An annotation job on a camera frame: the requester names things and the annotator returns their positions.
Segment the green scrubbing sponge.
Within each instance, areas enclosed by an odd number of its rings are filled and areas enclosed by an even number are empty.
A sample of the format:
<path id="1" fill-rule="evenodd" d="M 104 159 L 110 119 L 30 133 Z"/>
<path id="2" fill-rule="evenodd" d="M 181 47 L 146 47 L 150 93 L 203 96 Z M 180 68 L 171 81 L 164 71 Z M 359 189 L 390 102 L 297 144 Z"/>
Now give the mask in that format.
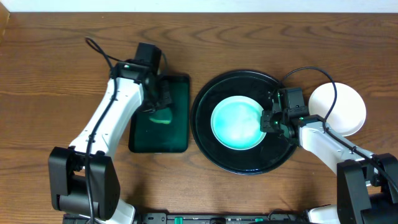
<path id="1" fill-rule="evenodd" d="M 157 110 L 149 116 L 149 120 L 157 124 L 170 124 L 172 122 L 173 114 L 170 108 Z"/>

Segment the white plate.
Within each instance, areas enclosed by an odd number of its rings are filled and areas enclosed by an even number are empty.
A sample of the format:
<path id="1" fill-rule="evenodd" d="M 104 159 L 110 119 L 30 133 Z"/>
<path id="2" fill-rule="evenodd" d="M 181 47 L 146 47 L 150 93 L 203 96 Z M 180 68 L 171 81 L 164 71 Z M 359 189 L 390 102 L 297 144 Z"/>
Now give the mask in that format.
<path id="1" fill-rule="evenodd" d="M 327 118 L 327 123 L 340 135 L 350 136 L 362 128 L 366 120 L 366 106 L 356 90 L 343 83 L 335 83 L 335 85 L 337 100 Z M 319 86 L 309 98 L 309 113 L 326 118 L 334 95 L 332 83 Z"/>

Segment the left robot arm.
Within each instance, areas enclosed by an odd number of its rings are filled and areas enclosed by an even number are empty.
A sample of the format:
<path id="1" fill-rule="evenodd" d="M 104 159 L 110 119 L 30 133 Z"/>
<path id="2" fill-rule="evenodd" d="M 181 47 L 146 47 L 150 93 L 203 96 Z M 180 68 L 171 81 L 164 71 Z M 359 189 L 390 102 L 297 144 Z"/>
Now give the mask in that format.
<path id="1" fill-rule="evenodd" d="M 162 107 L 164 88 L 157 63 L 118 62 L 101 103 L 83 131 L 67 148 L 49 155 L 54 209 L 86 218 L 88 223 L 133 223 L 136 209 L 120 198 L 113 159 L 131 116 L 141 108 Z"/>

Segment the green plate bottom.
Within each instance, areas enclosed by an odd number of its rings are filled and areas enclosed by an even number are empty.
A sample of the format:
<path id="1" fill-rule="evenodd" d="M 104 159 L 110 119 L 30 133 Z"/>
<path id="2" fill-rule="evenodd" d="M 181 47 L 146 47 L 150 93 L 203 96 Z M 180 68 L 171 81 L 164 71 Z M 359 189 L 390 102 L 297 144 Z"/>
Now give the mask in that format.
<path id="1" fill-rule="evenodd" d="M 227 148 L 245 151 L 257 146 L 266 133 L 260 130 L 263 107 L 247 96 L 230 96 L 214 108 L 210 124 L 215 138 Z"/>

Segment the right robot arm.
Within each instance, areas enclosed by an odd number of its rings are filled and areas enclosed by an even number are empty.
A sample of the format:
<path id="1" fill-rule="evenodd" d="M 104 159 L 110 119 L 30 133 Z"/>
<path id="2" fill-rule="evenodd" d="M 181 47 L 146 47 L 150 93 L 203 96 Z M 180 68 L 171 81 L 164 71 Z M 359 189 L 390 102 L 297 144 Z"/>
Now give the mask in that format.
<path id="1" fill-rule="evenodd" d="M 319 115 L 288 119 L 263 111 L 260 129 L 317 156 L 337 177 L 336 205 L 308 211 L 312 223 L 397 223 L 397 158 L 374 154 L 336 133 Z"/>

